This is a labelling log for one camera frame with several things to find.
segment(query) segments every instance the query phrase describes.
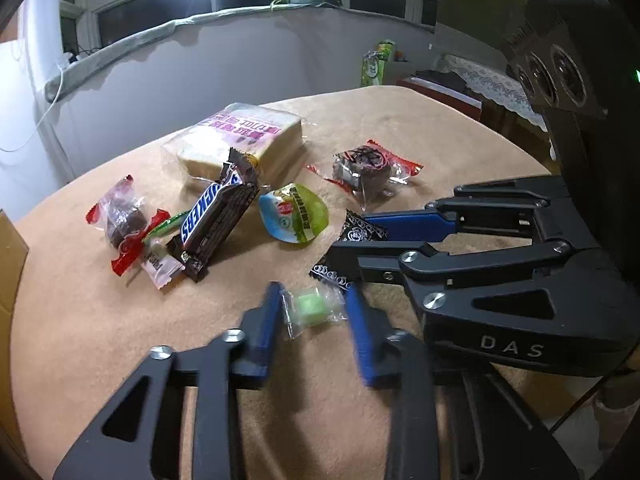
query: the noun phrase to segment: lace cloth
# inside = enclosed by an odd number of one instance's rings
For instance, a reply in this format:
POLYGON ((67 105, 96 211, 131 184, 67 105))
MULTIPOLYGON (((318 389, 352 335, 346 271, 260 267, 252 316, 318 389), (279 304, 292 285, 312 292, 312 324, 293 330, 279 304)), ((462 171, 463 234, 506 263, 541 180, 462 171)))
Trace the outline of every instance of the lace cloth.
POLYGON ((523 119, 546 132, 542 115, 531 109, 522 85, 515 79, 451 54, 440 58, 435 69, 438 72, 455 72, 465 80, 466 85, 474 92, 482 94, 511 112, 517 113, 523 119))

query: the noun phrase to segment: beige tablecloth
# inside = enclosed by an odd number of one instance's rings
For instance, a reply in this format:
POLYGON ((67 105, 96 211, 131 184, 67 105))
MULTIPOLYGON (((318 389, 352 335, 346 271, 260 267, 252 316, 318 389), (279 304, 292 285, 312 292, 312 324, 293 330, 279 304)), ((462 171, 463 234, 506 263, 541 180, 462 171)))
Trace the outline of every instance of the beige tablecloth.
MULTIPOLYGON (((533 158, 482 124, 403 88, 358 89, 270 106, 305 118, 305 153, 286 180, 309 186, 331 211, 329 227, 307 247, 271 238, 254 205, 203 282, 178 280, 159 292, 145 274, 115 276, 112 249, 101 232, 84 222, 107 189, 130 173, 137 192, 154 208, 175 213, 195 200, 162 171, 162 139, 78 178, 18 223, 31 252, 15 307, 12 381, 28 456, 45 480, 149 348, 167 344, 180 351, 206 344, 235 326, 272 280, 289 288, 314 283, 308 270, 336 239, 345 209, 356 204, 338 187, 304 170, 304 163, 367 139, 424 163, 415 181, 379 210, 421 208, 460 183, 545 173, 533 158)), ((456 235, 444 246, 462 252, 508 243, 456 235)), ((396 326, 418 333, 401 287, 369 285, 367 295, 388 311, 396 326)), ((249 478, 382 478, 387 399, 363 387, 346 325, 283 342, 268 386, 241 394, 249 478)), ((188 461, 182 470, 188 470, 188 461)))

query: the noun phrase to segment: white cable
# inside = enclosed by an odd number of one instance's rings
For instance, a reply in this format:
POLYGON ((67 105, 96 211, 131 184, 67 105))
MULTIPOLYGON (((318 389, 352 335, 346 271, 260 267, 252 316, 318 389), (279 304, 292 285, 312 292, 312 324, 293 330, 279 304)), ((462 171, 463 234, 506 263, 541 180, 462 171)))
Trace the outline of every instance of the white cable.
POLYGON ((36 124, 36 127, 33 129, 31 134, 29 135, 29 137, 27 137, 27 140, 25 140, 20 146, 18 146, 14 150, 6 150, 2 146, 0 146, 0 152, 3 152, 3 153, 19 152, 21 149, 23 149, 27 145, 27 143, 31 140, 31 137, 33 137, 35 135, 35 133, 38 131, 38 128, 42 124, 42 121, 47 116, 47 114, 50 112, 50 110, 53 108, 53 105, 56 104, 56 102, 58 102, 58 98, 60 97, 60 92, 62 92, 62 83, 65 80, 65 72, 64 72, 64 70, 62 70, 62 68, 60 66, 58 66, 58 70, 60 70, 60 86, 58 87, 58 93, 54 97, 53 102, 51 103, 51 106, 49 106, 49 108, 47 108, 47 111, 43 113, 42 117, 38 121, 38 124, 36 124))

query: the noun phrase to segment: metal screw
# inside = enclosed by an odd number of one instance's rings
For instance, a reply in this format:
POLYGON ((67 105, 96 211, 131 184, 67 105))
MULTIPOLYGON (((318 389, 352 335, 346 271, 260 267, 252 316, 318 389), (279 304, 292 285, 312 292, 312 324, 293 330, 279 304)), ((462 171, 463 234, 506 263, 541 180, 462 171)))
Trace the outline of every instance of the metal screw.
POLYGON ((174 353, 174 349, 170 346, 159 345, 154 346, 151 350, 149 350, 149 357, 162 361, 171 357, 172 353, 174 353))
POLYGON ((386 337, 388 341, 400 341, 404 336, 406 336, 406 332, 404 330, 396 330, 392 335, 386 337))
POLYGON ((244 331, 239 328, 227 330, 222 338, 225 343, 238 343, 244 339, 244 331))
POLYGON ((571 247, 569 246, 569 244, 567 242, 558 242, 556 244, 556 246, 554 247, 554 251, 556 253, 565 253, 567 252, 571 247))
POLYGON ((424 297, 422 304, 429 310, 436 310, 444 305, 447 295, 444 292, 432 292, 424 297))
POLYGON ((416 258, 418 257, 418 251, 407 251, 405 252, 402 256, 400 256, 400 259, 406 263, 406 264, 410 264, 412 261, 414 261, 416 258))

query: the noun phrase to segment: packaged bread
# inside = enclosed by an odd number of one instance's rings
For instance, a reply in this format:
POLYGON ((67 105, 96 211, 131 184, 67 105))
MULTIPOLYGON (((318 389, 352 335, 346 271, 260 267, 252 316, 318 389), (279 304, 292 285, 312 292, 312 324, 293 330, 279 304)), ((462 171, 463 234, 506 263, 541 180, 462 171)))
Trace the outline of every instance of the packaged bread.
POLYGON ((162 146, 166 166, 178 166, 191 184, 219 179, 229 148, 243 153, 264 184, 290 164, 302 145, 302 122, 296 115, 262 106, 234 103, 181 130, 162 146))

